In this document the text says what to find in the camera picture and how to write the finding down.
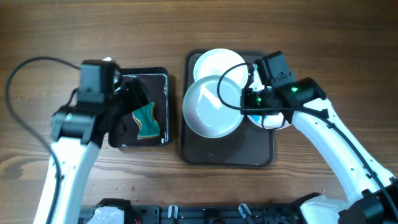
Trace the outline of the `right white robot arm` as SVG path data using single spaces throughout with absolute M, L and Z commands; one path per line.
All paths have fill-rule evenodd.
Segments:
M 305 223 L 397 223 L 397 179 L 353 136 L 314 80 L 244 88 L 241 104 L 245 114 L 282 113 L 337 176 L 347 199 L 320 195 L 304 201 L 299 210 Z

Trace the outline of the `green yellow sponge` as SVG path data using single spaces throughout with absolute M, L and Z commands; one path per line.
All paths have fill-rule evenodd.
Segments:
M 132 117 L 139 126 L 138 139 L 150 139 L 160 136 L 160 126 L 154 117 L 155 103 L 147 105 L 132 112 Z

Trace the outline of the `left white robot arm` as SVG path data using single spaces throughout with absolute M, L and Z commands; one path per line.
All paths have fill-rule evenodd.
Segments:
M 138 78 L 106 82 L 101 88 L 76 93 L 73 106 L 52 116 L 52 156 L 35 223 L 77 223 L 86 183 L 103 138 L 113 134 L 122 118 L 148 104 L 147 88 Z

